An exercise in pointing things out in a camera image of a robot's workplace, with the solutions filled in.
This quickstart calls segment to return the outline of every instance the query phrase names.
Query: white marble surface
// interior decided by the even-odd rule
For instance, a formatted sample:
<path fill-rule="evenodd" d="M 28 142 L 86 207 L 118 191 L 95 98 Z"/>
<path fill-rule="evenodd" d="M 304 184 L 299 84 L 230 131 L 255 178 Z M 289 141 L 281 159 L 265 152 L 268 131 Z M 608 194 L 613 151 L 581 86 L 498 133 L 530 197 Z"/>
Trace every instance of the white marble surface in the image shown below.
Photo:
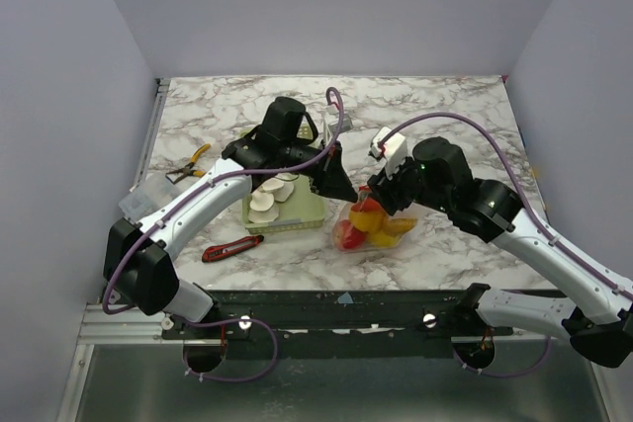
<path fill-rule="evenodd" d="M 208 168 L 246 127 L 257 125 L 276 96 L 302 101 L 317 120 L 324 91 L 338 88 L 354 130 L 341 138 L 343 164 L 354 185 L 380 169 L 367 156 L 371 137 L 382 126 L 393 127 L 431 111 L 459 113 L 488 129 L 508 154 L 532 204 L 542 212 L 536 184 L 499 77 L 353 78 L 353 77 L 203 77 L 174 79 L 169 88 L 150 172 L 186 163 L 204 142 L 212 149 L 199 165 Z M 410 127 L 409 149 L 417 140 L 442 135 L 459 144 L 473 174 L 509 183 L 493 149 L 469 126 L 431 120 Z M 181 182 L 183 189 L 195 178 Z M 509 254 L 453 227 L 440 213 L 429 212 L 397 249 L 341 254 L 329 232 L 341 203 L 329 201 L 321 229 L 266 236 L 255 249 L 214 264 L 203 264 L 203 250 L 247 234 L 240 204 L 233 205 L 182 252 L 179 276 L 210 289 L 252 290 L 395 290 L 464 289 L 473 282 L 512 289 L 551 287 Z"/>

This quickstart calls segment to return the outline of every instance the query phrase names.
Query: red utility knife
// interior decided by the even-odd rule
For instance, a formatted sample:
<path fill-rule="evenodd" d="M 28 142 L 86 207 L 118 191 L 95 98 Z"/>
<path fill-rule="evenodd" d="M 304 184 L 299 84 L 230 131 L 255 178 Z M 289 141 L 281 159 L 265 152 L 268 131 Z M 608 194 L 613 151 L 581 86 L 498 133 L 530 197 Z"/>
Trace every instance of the red utility knife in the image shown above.
<path fill-rule="evenodd" d="M 202 262 L 218 262 L 240 252 L 247 251 L 257 246 L 264 240 L 264 236 L 246 236 L 229 244 L 208 247 L 202 255 Z"/>

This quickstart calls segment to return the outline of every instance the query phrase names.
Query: cable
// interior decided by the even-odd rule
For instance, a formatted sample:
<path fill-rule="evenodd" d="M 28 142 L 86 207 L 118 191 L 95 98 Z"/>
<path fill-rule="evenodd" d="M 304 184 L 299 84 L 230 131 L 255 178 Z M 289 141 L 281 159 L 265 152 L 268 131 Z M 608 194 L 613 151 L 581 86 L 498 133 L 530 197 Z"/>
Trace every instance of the cable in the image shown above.
<path fill-rule="evenodd" d="M 572 251 L 572 249 L 570 249 L 565 244 L 563 244 L 560 240 L 558 240 L 558 237 L 552 234 L 549 231 L 549 229 L 540 221 L 540 219 L 536 215 L 536 212 L 532 208 L 532 205 L 527 200 L 527 197 L 525 196 L 525 192 L 523 191 L 523 188 L 521 187 L 521 184 L 519 183 L 518 178 L 516 177 L 516 175 L 514 175 L 514 172 L 512 171 L 512 167 L 510 165 L 509 160 L 507 159 L 507 157 L 505 156 L 505 154 L 503 153 L 503 151 L 501 150 L 501 148 L 499 147 L 499 145 L 497 144 L 493 136 L 476 122 L 468 118 L 465 118 L 464 116 L 460 116 L 459 114 L 454 114 L 454 113 L 440 112 L 440 113 L 423 114 L 421 116 L 417 116 L 416 118 L 409 119 L 408 121 L 405 121 L 399 126 L 395 127 L 387 135 L 385 135 L 385 137 L 378 143 L 378 146 L 382 148 L 385 145 L 385 142 L 387 142 L 387 140 L 389 140 L 392 136 L 394 136 L 396 133 L 398 133 L 405 127 L 409 127 L 412 124 L 418 123 L 420 121 L 425 121 L 427 119 L 433 119 L 433 118 L 456 119 L 478 130 L 479 133 L 486 138 L 486 140 L 490 143 L 490 145 L 493 147 L 493 149 L 497 153 L 498 158 L 501 160 L 501 163 L 503 164 L 503 168 L 505 168 L 505 171 L 507 172 L 507 175 L 509 176 L 510 181 L 512 182 L 512 185 L 516 189 L 516 193 L 519 195 L 521 201 L 523 202 L 525 211 L 527 212 L 528 216 L 530 217 L 534 225 L 538 228 L 538 230 L 541 231 L 543 235 L 547 237 L 551 242 L 553 242 L 554 246 L 557 247 L 563 254 L 565 254 L 567 257 L 572 259 L 572 261 L 574 261 L 576 264 L 581 266 L 589 274 L 594 276 L 596 279 L 598 279 L 600 282 L 608 286 L 613 291 L 621 293 L 622 295 L 626 296 L 628 299 L 633 301 L 632 293 L 630 293 L 629 291 L 625 289 L 621 289 L 616 283 L 611 281 L 609 278 L 605 277 L 598 269 L 595 269 L 591 264 L 585 261 L 585 259 L 583 259 L 581 256 L 579 256 L 574 251 Z"/>
<path fill-rule="evenodd" d="M 516 373 L 501 373 L 501 374 L 485 373 L 482 370 L 478 370 L 471 366 L 468 366 L 466 363 L 464 363 L 464 360 L 460 358 L 460 356 L 457 354 L 455 349 L 453 349 L 453 357 L 458 361 L 458 363 L 462 366 L 463 369 L 470 371 L 471 373 L 476 373 L 478 376 L 485 376 L 487 378 L 496 378 L 498 380 L 510 380 L 513 378 L 521 378 L 523 376 L 531 375 L 532 373 L 534 373 L 541 366 L 543 366 L 543 363 L 547 361 L 547 358 L 550 356 L 551 352 L 552 352 L 552 338 L 548 337 L 547 342 L 545 344 L 545 351 L 543 351 L 543 354 L 541 355 L 541 357 L 531 367 L 523 371 L 518 371 Z"/>
<path fill-rule="evenodd" d="M 142 245 L 142 243 L 146 241 L 154 232 L 160 229 L 164 225 L 164 223 L 167 222 L 174 214 L 182 210 L 182 208 L 185 205 L 191 202 L 198 195 L 200 195 L 204 191 L 207 191 L 209 188 L 213 188 L 218 182 L 220 182 L 221 180 L 225 180 L 227 178 L 238 177 L 241 175 L 267 175 L 267 174 L 276 175 L 278 173 L 298 172 L 300 170 L 303 170 L 305 168 L 312 166 L 313 164 L 315 164 L 316 162 L 324 158 L 325 155 L 329 153 L 329 150 L 336 144 L 336 141 L 338 140 L 338 136 L 340 135 L 343 129 L 343 119 L 344 119 L 343 99 L 341 98 L 340 93 L 338 92 L 336 88 L 329 87 L 325 90 L 325 98 L 329 105 L 333 104 L 330 98 L 332 94 L 336 98 L 336 102 L 337 102 L 338 124 L 336 125 L 336 130 L 334 131 L 334 135 L 332 136 L 329 144 L 326 145 L 325 148 L 317 156 L 313 157 L 310 160 L 307 160 L 304 163 L 300 163 L 299 165 L 295 165 L 293 167 L 288 167 L 288 168 L 276 168 L 276 169 L 270 169 L 270 170 L 266 170 L 266 169 L 239 170 L 236 172 L 224 173 L 214 178 L 211 183 L 207 183 L 204 186 L 201 186 L 193 190 L 189 195 L 187 195 L 177 205 L 175 205 L 174 208 L 168 211 L 161 218 L 160 221 L 156 222 L 152 227 L 150 227 L 132 245 L 132 247 L 128 250 L 128 252 L 126 252 L 126 254 L 123 256 L 123 259 L 121 260 L 121 262 L 115 269 L 115 272 L 112 273 L 112 276 L 110 277 L 110 280 L 108 281 L 108 285 L 106 286 L 106 290 L 104 291 L 103 301 L 101 302 L 101 307 L 104 313 L 108 315 L 116 315 L 117 313 L 123 313 L 124 311 L 134 308 L 133 305 L 126 305 L 126 306 L 123 306 L 121 308 L 116 308 L 116 309 L 110 308 L 110 297 L 112 296 L 112 291 L 114 290 L 115 285 L 117 284 L 117 280 L 119 279 L 119 276 L 121 275 L 123 270 L 126 268 L 126 266 L 128 265 L 128 262 L 130 261 L 130 259 L 132 259 L 132 256 L 135 254 L 135 252 L 137 252 L 137 250 Z"/>
<path fill-rule="evenodd" d="M 273 342 L 273 354 L 270 358 L 270 361 L 268 362 L 268 364 L 265 366 L 263 370 L 261 370 L 259 373 L 256 373 L 253 376 L 247 376 L 244 378 L 224 378 L 222 376 L 213 376 L 213 375 L 207 375 L 205 373 L 197 373 L 189 367 L 189 362 L 187 360 L 187 356 L 188 356 L 187 351 L 185 351 L 185 355 L 183 358 L 185 366 L 187 367 L 187 372 L 185 373 L 185 376 L 188 376 L 191 374 L 191 375 L 197 376 L 198 378 L 201 378 L 201 380 L 215 380 L 218 382 L 251 382 L 252 380 L 258 380 L 262 376 L 267 375 L 275 367 L 275 364 L 277 363 L 277 355 L 279 354 L 279 343 L 277 342 L 277 336 L 275 335 L 275 332 L 273 331 L 273 329 L 261 320 L 256 320 L 254 318 L 250 318 L 248 320 L 242 320 L 241 318 L 233 318 L 231 320 L 214 321 L 213 323 L 195 323 L 193 321 L 188 321 L 188 320 L 184 320 L 184 321 L 186 324 L 188 324 L 189 326 L 193 326 L 194 328 L 213 328 L 214 326 L 223 326 L 223 325 L 229 325 L 232 323 L 240 323 L 240 322 L 241 323 L 244 323 L 244 322 L 255 323 L 263 327 L 268 332 Z"/>

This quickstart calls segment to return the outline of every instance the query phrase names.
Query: yellow toy fruit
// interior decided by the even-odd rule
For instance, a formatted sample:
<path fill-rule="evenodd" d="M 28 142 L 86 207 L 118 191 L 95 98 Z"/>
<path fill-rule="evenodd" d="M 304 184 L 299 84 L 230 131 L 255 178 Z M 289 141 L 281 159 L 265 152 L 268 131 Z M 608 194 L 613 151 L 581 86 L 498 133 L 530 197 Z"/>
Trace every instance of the yellow toy fruit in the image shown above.
<path fill-rule="evenodd" d="M 382 227 L 386 215 L 384 211 L 350 211 L 349 220 L 360 231 L 376 232 Z"/>
<path fill-rule="evenodd" d="M 396 247 L 400 239 L 400 236 L 392 236 L 382 230 L 367 235 L 367 240 L 376 247 Z"/>
<path fill-rule="evenodd" d="M 383 222 L 382 230 L 387 234 L 402 236 L 415 228 L 416 224 L 417 219 L 414 217 L 399 217 Z"/>

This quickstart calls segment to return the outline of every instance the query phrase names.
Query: yellow handle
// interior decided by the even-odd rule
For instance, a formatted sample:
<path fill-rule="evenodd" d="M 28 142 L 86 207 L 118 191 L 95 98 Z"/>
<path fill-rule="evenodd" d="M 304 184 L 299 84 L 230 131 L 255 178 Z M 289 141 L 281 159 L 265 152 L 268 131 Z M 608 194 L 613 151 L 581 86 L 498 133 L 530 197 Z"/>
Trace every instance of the yellow handle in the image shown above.
<path fill-rule="evenodd" d="M 196 150 L 196 153 L 194 153 L 194 155 L 191 157 L 191 162 L 196 163 L 198 161 L 198 159 L 200 158 L 200 156 L 205 153 L 207 150 L 209 150 L 211 148 L 211 145 L 209 143 L 205 143 L 202 147 L 200 147 L 198 150 Z"/>

